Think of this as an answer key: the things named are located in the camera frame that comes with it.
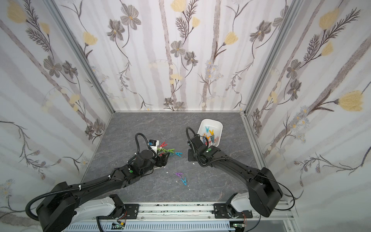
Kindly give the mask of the white plastic storage box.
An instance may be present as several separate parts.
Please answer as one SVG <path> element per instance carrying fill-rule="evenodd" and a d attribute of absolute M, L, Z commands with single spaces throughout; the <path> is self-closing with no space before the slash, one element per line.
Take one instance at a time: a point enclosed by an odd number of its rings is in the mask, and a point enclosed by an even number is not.
<path fill-rule="evenodd" d="M 201 136 L 201 140 L 205 145 L 218 147 L 222 130 L 223 125 L 221 122 L 212 119 L 204 119 L 201 121 L 198 134 Z"/>

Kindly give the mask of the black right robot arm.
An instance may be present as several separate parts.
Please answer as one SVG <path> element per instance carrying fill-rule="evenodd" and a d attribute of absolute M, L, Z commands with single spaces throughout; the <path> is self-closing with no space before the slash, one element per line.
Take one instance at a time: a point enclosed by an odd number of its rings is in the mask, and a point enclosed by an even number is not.
<path fill-rule="evenodd" d="M 247 187 L 245 193 L 235 193 L 226 201 L 226 212 L 229 217 L 245 211 L 256 211 L 268 218 L 284 196 L 282 185 L 274 178 L 272 172 L 263 167 L 253 168 L 245 165 L 221 151 L 215 146 L 188 144 L 188 154 L 202 167 L 213 167 L 224 171 L 240 180 Z"/>

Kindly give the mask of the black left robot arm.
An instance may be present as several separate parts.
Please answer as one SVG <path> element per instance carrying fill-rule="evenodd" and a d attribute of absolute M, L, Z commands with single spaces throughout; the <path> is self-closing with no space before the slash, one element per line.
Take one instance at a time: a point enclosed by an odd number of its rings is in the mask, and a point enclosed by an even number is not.
<path fill-rule="evenodd" d="M 127 214 L 120 197 L 111 194 L 100 199 L 99 196 L 138 182 L 154 168 L 166 166 L 169 156 L 169 152 L 155 155 L 153 150 L 144 150 L 105 177 L 73 185 L 61 182 L 51 192 L 30 200 L 25 212 L 40 223 L 44 232 L 61 232 L 70 224 L 88 218 L 120 218 Z"/>

